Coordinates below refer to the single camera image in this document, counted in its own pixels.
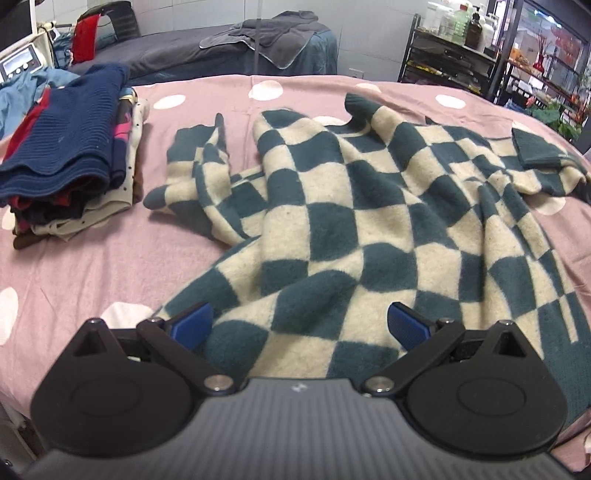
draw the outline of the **navy blue knit sweater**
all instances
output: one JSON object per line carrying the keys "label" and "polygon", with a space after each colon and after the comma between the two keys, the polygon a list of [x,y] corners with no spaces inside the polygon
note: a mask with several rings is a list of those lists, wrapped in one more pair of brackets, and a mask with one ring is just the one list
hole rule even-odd
{"label": "navy blue knit sweater", "polygon": [[0,164],[0,205],[13,195],[57,193],[81,177],[102,182],[103,191],[121,185],[125,170],[112,164],[113,122],[128,76],[120,64],[95,66],[50,92],[29,136]]}

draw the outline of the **red vase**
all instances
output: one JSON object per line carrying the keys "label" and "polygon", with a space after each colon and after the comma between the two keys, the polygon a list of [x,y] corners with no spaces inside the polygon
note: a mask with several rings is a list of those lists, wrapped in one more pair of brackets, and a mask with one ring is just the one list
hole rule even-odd
{"label": "red vase", "polygon": [[538,70],[538,72],[541,72],[542,75],[545,73],[544,66],[542,65],[543,62],[544,56],[541,53],[538,53],[538,61],[532,65],[532,67]]}

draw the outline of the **red garment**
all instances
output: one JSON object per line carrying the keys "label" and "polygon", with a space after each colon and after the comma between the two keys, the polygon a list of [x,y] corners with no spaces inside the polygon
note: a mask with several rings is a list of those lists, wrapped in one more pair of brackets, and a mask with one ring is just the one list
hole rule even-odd
{"label": "red garment", "polygon": [[[29,111],[27,116],[23,119],[21,124],[15,130],[8,143],[6,155],[4,157],[4,161],[10,161],[10,157],[17,151],[18,147],[25,141],[25,139],[31,133],[33,125],[35,122],[48,106],[49,106],[49,96],[50,96],[50,89],[46,89],[39,102]],[[71,185],[68,185],[63,190],[58,192],[53,198],[52,203],[55,205],[64,205],[67,206],[70,204],[70,195],[75,190],[81,190],[87,185],[87,180],[79,179],[78,181],[74,182]],[[8,203],[11,207],[14,207],[18,210],[25,210],[31,206],[33,203],[33,199],[26,198],[26,197],[19,197],[18,195],[12,196],[9,198]]]}
{"label": "red garment", "polygon": [[100,14],[78,20],[72,41],[72,63],[93,60],[95,58],[96,27]]}
{"label": "red garment", "polygon": [[[29,110],[27,116],[22,120],[21,124],[15,130],[6,148],[6,154],[4,155],[3,161],[9,161],[10,157],[18,150],[18,147],[21,145],[21,143],[23,143],[29,136],[37,119],[41,113],[43,113],[43,110],[49,106],[49,93],[50,90],[45,89],[41,95],[41,98],[39,99],[39,102],[33,108],[31,108],[31,110]],[[30,207],[32,202],[33,201],[30,199],[20,199],[18,195],[16,195],[11,197],[8,203],[14,208],[24,210],[25,208]]]}
{"label": "red garment", "polygon": [[10,143],[6,148],[4,161],[10,160],[10,157],[14,154],[14,152],[17,151],[19,145],[23,143],[31,133],[33,125],[35,125],[35,122],[43,113],[43,110],[45,110],[49,106],[49,92],[49,88],[45,89],[45,91],[41,95],[41,98],[39,99],[39,102],[33,108],[31,108],[31,110],[29,110],[27,116],[22,120],[21,124],[13,133],[12,138],[10,139]]}

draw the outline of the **blue gripper pad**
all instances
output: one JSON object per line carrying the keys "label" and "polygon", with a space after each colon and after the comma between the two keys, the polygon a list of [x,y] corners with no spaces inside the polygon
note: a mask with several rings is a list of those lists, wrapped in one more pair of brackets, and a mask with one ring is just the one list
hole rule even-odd
{"label": "blue gripper pad", "polygon": [[201,304],[166,322],[168,334],[187,350],[198,347],[209,336],[213,325],[213,309],[209,303]]}
{"label": "blue gripper pad", "polygon": [[398,301],[388,308],[388,330],[406,351],[429,340],[434,329],[434,323]]}

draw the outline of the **pink polka dot bedsheet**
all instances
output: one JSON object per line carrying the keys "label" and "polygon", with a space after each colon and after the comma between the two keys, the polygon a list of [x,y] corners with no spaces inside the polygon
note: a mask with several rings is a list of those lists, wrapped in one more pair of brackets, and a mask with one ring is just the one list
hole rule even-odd
{"label": "pink polka dot bedsheet", "polygon": [[[509,136],[517,122],[572,148],[535,119],[445,87],[340,76],[224,76],[136,90],[151,105],[138,150],[144,192],[165,182],[166,151],[179,128],[212,124],[222,113],[230,164],[238,172],[259,161],[251,131],[262,111],[289,107],[325,125],[344,124],[350,118],[343,104],[347,92],[386,104],[416,122],[427,116],[489,138]],[[529,204],[591,318],[591,206],[544,195]],[[14,220],[8,209],[0,209],[0,219],[0,400],[24,414],[37,385],[84,320],[100,316],[112,327],[135,325],[224,250],[183,228],[175,217],[151,213],[142,204],[67,243],[50,239],[23,251],[12,248]],[[588,412],[563,432],[555,454],[570,469],[581,470],[588,463],[584,444],[590,434]]]}

